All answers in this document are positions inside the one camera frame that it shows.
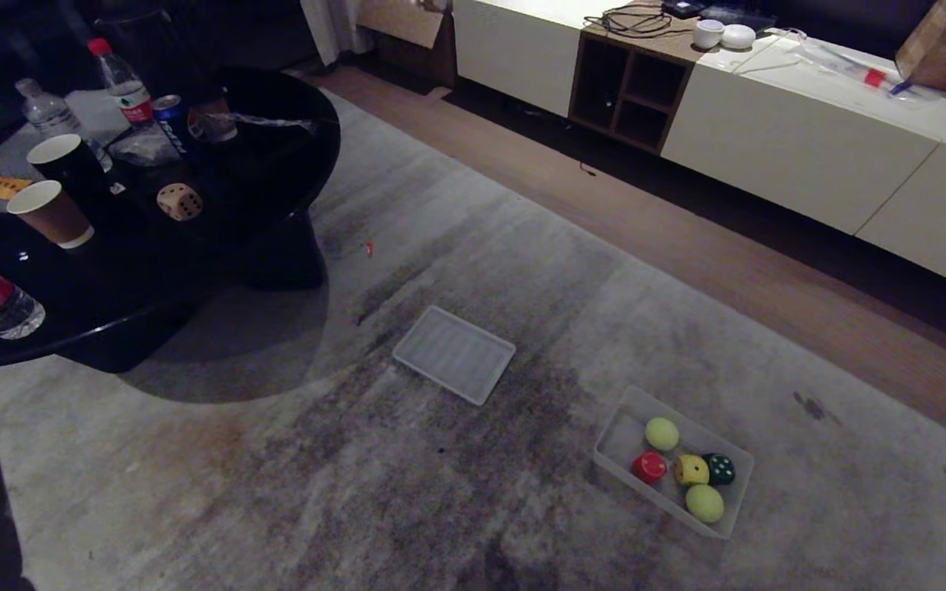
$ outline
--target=green ball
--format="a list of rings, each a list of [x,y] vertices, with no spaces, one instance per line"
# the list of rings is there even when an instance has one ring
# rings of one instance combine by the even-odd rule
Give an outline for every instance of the green ball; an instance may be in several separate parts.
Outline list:
[[[677,425],[671,419],[664,419],[662,416],[649,420],[645,426],[645,438],[649,440],[652,447],[660,451],[672,450],[680,441]]]
[[[725,501],[721,493],[709,485],[696,485],[684,494],[684,504],[688,505],[688,512],[705,524],[714,524],[721,521],[725,514]]]

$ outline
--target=plastic tray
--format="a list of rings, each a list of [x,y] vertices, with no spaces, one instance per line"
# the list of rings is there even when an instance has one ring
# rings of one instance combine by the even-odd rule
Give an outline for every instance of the plastic tray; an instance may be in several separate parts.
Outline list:
[[[680,431],[681,441],[675,449],[660,452],[667,460],[668,473],[650,486],[631,474],[630,466],[642,453],[654,449],[645,440],[645,424],[656,416],[671,419]],[[684,508],[684,490],[673,478],[673,461],[683,453],[702,456],[712,452],[723,453],[732,460],[736,467],[736,479],[731,485],[716,487],[725,501],[725,514],[718,523],[708,525],[691,516]],[[751,472],[754,471],[754,456],[750,453],[714,435],[706,427],[686,418],[635,386],[627,387],[619,407],[612,413],[612,418],[608,420],[600,438],[597,438],[597,444],[594,445],[594,463],[611,472],[628,487],[675,516],[698,534],[721,539],[728,539],[732,535],[732,527],[736,526],[743,495],[746,494]]]
[[[393,358],[480,406],[516,351],[512,343],[430,306],[393,349]]]

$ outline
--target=blue can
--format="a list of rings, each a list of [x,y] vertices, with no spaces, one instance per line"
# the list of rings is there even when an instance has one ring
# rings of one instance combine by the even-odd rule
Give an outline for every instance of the blue can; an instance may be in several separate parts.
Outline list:
[[[207,153],[206,137],[199,113],[192,111],[177,94],[166,94],[151,102],[151,112],[158,126],[185,160],[199,164]]]

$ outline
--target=coffee table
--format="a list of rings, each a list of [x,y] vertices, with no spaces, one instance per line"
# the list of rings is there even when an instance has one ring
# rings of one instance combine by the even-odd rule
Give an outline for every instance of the coffee table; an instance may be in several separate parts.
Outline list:
[[[135,205],[140,221],[115,236],[99,232],[89,248],[60,250],[0,213],[0,273],[46,308],[36,332],[0,340],[0,365],[56,353],[120,373],[173,336],[222,284],[313,289],[323,283],[308,208],[338,160],[337,112],[318,89],[278,72],[225,68],[218,81],[234,112],[309,119],[315,132],[240,123],[239,140],[221,145],[220,160],[202,169],[117,163],[127,186],[119,198]],[[174,222],[160,212],[155,194],[172,182],[199,187],[205,214]]]

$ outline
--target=rug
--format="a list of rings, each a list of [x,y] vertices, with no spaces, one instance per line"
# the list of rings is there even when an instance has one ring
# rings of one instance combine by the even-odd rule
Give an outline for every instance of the rug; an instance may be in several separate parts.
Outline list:
[[[332,100],[328,285],[225,292],[122,375],[0,368],[34,586],[946,590],[946,429]],[[516,344],[483,407],[391,359],[431,304]],[[631,384],[754,454],[729,541],[594,467]]]

